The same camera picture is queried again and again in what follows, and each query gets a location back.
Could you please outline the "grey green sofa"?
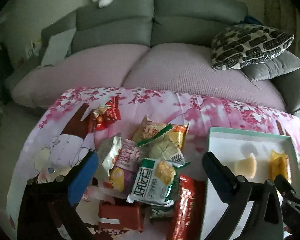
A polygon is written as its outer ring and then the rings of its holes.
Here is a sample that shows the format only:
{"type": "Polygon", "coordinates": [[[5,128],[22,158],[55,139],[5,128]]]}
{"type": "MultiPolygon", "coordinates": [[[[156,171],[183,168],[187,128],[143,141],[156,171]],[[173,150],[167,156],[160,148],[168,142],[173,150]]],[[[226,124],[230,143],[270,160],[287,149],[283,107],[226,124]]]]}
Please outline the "grey green sofa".
{"type": "MultiPolygon", "coordinates": [[[[137,44],[153,48],[183,43],[211,50],[213,38],[248,15],[246,4],[236,0],[117,0],[100,9],[80,7],[42,30],[39,56],[17,81],[7,81],[10,91],[30,71],[40,67],[51,36],[76,28],[66,55],[112,44],[137,44]]],[[[281,94],[287,112],[300,118],[300,71],[270,81],[281,94]]]]}

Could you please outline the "green white cracker pack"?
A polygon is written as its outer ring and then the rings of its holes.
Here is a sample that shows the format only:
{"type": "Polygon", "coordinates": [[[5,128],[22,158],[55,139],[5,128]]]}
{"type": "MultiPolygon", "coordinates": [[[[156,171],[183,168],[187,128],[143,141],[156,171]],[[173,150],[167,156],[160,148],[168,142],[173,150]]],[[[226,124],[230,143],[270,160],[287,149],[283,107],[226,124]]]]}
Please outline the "green white cracker pack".
{"type": "Polygon", "coordinates": [[[162,159],[144,158],[136,173],[134,184],[127,202],[141,202],[148,205],[170,207],[174,204],[171,196],[178,170],[189,165],[162,159]]]}

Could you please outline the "red gold candy pack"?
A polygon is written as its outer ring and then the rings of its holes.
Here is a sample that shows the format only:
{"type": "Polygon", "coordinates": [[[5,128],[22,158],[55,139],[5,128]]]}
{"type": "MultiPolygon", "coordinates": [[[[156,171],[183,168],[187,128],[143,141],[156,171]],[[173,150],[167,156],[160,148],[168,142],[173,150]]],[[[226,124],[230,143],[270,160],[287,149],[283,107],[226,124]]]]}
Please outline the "red gold candy pack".
{"type": "Polygon", "coordinates": [[[110,125],[121,120],[119,96],[112,96],[103,106],[93,109],[89,115],[88,133],[107,129],[110,125]]]}

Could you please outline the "grey velvet pillow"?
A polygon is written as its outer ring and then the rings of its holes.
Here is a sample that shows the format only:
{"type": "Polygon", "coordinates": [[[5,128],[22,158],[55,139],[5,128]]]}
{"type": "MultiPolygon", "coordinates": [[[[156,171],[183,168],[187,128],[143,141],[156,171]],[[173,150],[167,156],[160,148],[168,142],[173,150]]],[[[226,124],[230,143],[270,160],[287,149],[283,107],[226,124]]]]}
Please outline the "grey velvet pillow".
{"type": "Polygon", "coordinates": [[[300,69],[300,59],[289,51],[265,63],[250,64],[242,68],[242,72],[251,81],[270,80],[300,69]]]}

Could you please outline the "black white patterned pillow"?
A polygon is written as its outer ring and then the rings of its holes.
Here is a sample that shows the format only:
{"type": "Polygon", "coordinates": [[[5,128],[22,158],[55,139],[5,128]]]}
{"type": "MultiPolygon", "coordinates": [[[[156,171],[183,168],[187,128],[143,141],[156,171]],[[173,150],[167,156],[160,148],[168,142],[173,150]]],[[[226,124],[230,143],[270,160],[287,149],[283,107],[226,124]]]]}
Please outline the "black white patterned pillow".
{"type": "Polygon", "coordinates": [[[212,66],[216,69],[241,69],[265,63],[285,52],[294,35],[258,24],[237,24],[218,33],[212,43],[212,66]]]}

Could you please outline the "pink sofa seat cover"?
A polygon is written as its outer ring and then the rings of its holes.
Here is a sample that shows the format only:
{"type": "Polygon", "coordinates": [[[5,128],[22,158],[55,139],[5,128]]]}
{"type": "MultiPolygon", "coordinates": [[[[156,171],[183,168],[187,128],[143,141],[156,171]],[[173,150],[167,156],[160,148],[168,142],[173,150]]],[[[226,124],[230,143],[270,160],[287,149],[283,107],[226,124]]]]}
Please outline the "pink sofa seat cover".
{"type": "Polygon", "coordinates": [[[286,110],[270,81],[251,81],[240,70],[215,69],[209,48],[183,43],[86,49],[53,67],[34,68],[11,94],[20,105],[47,108],[66,90],[83,86],[173,90],[286,110]]]}

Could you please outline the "yellow orange cake pack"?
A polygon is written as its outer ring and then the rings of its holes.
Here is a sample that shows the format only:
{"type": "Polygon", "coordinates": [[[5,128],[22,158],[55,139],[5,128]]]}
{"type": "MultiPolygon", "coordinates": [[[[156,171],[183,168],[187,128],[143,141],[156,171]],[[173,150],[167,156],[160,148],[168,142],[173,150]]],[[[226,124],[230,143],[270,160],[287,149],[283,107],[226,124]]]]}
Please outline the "yellow orange cake pack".
{"type": "Polygon", "coordinates": [[[270,164],[269,164],[270,179],[275,180],[276,176],[281,174],[289,182],[291,182],[291,171],[289,157],[285,154],[285,151],[281,153],[271,150],[270,152],[270,164]]]}

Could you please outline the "clear steamed bun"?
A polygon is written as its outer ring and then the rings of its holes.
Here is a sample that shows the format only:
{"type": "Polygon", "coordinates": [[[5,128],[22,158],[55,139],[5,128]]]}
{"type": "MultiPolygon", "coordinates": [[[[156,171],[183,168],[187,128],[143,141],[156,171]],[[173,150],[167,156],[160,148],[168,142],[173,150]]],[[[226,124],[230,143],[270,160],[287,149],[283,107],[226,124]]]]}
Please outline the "clear steamed bun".
{"type": "Polygon", "coordinates": [[[246,158],[238,160],[234,165],[234,174],[244,176],[247,179],[254,179],[257,171],[257,160],[253,153],[246,158]]]}

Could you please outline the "purple swiss roll pack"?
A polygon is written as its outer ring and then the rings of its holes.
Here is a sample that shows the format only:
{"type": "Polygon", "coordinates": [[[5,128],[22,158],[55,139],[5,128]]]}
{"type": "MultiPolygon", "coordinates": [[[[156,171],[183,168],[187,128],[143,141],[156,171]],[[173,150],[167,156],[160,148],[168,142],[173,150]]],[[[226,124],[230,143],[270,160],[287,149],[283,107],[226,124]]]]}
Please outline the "purple swiss roll pack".
{"type": "Polygon", "coordinates": [[[136,143],[124,139],[114,167],[110,170],[109,179],[103,183],[104,187],[130,194],[142,158],[143,152],[136,143]]]}

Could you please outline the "teal shallow cardboard tray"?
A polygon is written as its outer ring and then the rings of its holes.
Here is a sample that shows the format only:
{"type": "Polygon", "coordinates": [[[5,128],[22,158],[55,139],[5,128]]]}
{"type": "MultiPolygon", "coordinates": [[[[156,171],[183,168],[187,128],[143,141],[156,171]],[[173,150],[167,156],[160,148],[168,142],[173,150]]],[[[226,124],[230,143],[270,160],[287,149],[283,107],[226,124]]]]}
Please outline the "teal shallow cardboard tray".
{"type": "MultiPolygon", "coordinates": [[[[300,194],[300,172],[296,151],[291,137],[286,135],[253,132],[241,129],[211,127],[208,137],[208,151],[212,152],[222,165],[235,176],[244,176],[248,181],[264,183],[271,179],[271,153],[288,155],[289,182],[300,194]]],[[[228,204],[219,198],[211,181],[207,180],[206,207],[200,239],[204,239],[222,217],[228,204]]],[[[237,228],[230,239],[235,239],[243,231],[253,202],[248,202],[237,228]]]]}

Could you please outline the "green edged clear cake pack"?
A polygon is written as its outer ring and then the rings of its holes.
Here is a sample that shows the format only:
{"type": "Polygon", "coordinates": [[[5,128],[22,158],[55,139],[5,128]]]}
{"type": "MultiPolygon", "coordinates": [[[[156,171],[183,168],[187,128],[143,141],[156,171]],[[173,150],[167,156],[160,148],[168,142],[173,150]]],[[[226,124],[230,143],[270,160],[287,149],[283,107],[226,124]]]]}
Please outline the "green edged clear cake pack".
{"type": "Polygon", "coordinates": [[[169,135],[169,132],[172,130],[173,125],[168,124],[155,136],[141,140],[136,146],[142,149],[147,158],[166,160],[176,164],[185,165],[186,160],[181,149],[169,135]]]}

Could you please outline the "light grey sofa cushion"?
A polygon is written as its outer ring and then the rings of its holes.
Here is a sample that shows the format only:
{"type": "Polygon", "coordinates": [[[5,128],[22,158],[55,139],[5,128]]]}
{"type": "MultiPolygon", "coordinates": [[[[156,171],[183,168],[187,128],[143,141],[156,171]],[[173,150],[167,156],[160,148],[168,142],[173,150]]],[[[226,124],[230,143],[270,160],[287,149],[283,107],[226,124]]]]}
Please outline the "light grey sofa cushion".
{"type": "Polygon", "coordinates": [[[51,36],[40,66],[54,66],[64,60],[71,46],[75,32],[76,28],[73,28],[51,36]]]}

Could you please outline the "pink anime print tablecloth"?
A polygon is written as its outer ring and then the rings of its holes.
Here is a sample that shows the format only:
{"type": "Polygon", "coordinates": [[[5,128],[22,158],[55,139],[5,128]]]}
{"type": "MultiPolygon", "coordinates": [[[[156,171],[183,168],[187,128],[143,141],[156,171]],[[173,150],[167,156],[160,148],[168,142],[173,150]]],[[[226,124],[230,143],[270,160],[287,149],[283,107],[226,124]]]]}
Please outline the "pink anime print tablecloth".
{"type": "Polygon", "coordinates": [[[300,119],[145,88],[78,87],[45,112],[15,166],[18,239],[281,239],[300,198],[300,119]]]}

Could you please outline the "long red snack pack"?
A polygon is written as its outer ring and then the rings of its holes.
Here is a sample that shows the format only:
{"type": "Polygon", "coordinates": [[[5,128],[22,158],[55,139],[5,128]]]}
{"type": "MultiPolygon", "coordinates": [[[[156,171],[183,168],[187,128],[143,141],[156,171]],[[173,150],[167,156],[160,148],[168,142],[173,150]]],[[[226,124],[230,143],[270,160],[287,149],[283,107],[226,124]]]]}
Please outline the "long red snack pack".
{"type": "Polygon", "coordinates": [[[178,199],[167,239],[200,239],[205,210],[206,183],[188,176],[179,178],[178,199]]]}

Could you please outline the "red biscuit box pack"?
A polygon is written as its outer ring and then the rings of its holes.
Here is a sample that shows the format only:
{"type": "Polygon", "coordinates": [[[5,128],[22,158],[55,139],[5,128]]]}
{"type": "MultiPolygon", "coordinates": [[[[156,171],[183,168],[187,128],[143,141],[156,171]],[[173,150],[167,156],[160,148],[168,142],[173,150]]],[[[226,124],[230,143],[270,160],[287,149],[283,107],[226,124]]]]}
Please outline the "red biscuit box pack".
{"type": "Polygon", "coordinates": [[[111,230],[143,231],[144,215],[139,203],[110,204],[101,201],[98,210],[98,227],[111,230]]]}

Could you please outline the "silver grey snack pack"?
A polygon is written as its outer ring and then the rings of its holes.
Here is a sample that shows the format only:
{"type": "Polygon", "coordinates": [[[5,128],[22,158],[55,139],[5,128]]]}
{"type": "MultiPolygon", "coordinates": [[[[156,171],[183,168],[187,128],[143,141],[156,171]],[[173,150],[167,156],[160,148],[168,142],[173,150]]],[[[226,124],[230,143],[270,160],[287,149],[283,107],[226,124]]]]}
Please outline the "silver grey snack pack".
{"type": "Polygon", "coordinates": [[[95,172],[97,180],[108,180],[110,170],[114,167],[122,148],[122,139],[119,134],[104,140],[98,148],[98,167],[95,172]]]}

